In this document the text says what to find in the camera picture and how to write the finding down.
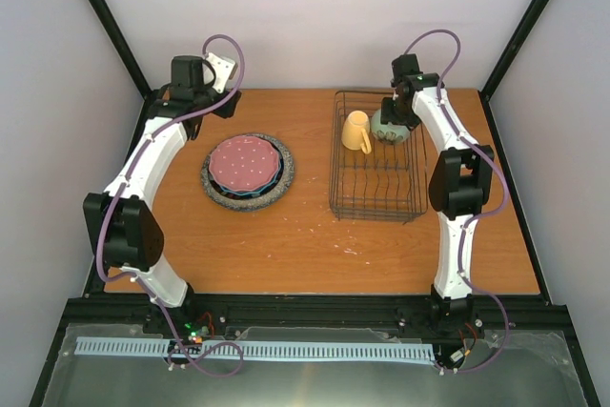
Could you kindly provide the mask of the mint green ceramic bowl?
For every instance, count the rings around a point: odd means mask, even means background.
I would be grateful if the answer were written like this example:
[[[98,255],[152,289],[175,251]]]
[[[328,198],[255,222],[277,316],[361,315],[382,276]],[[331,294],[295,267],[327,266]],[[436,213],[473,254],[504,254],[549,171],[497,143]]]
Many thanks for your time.
[[[405,142],[411,135],[406,126],[383,124],[381,122],[381,109],[378,109],[370,121],[371,134],[375,140],[386,145],[398,145]]]

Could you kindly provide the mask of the yellow ceramic mug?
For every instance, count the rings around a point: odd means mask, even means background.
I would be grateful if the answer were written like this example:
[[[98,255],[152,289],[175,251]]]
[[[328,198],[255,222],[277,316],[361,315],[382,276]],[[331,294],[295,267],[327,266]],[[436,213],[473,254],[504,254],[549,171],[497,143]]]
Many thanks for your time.
[[[341,133],[342,145],[350,151],[371,153],[370,129],[370,119],[366,112],[350,112],[344,121]]]

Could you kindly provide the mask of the pink polka dot plate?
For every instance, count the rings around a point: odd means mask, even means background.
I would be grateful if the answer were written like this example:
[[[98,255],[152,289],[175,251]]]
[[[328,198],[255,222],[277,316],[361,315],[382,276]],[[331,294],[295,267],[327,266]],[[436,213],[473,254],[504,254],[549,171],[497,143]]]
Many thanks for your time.
[[[208,171],[230,192],[251,193],[268,185],[280,168],[274,145],[259,136],[238,135],[222,141],[210,154]]]

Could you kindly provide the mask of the teal blue plate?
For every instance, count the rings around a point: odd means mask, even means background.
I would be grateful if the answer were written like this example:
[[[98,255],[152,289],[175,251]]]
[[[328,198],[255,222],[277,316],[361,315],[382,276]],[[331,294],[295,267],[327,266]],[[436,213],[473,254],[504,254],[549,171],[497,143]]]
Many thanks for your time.
[[[264,194],[270,192],[278,184],[280,178],[283,175],[283,171],[284,171],[284,160],[280,159],[278,169],[277,169],[273,179],[269,183],[265,184],[264,186],[261,186],[260,188],[254,190],[254,191],[237,192],[237,191],[231,191],[228,188],[218,185],[217,183],[214,183],[213,185],[219,193],[221,193],[222,195],[226,195],[229,198],[250,199],[250,198],[260,197],[261,195],[264,195]]]

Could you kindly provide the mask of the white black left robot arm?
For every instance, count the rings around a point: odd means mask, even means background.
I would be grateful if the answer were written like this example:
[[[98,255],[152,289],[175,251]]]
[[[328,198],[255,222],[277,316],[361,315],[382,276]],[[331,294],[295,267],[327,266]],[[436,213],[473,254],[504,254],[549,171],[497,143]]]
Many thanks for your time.
[[[167,308],[164,319],[176,332],[191,331],[197,308],[186,301],[192,289],[164,255],[164,235],[152,206],[177,153],[198,136],[204,115],[232,116],[244,76],[244,60],[180,55],[171,63],[171,81],[157,90],[144,130],[116,178],[83,202],[95,270],[105,283],[127,278]],[[230,87],[229,81],[237,84]]]

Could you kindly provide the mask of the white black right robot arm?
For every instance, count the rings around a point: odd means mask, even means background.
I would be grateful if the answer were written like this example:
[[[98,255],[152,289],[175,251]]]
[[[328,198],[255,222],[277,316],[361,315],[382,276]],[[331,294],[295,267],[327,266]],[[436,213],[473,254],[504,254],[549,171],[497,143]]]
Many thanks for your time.
[[[415,54],[405,53],[393,60],[392,72],[394,94],[382,100],[380,122],[410,132],[422,126],[437,150],[428,184],[429,202],[440,229],[429,322],[434,332],[449,335],[473,316],[474,232],[490,197],[494,152],[466,131],[439,75],[421,71]]]

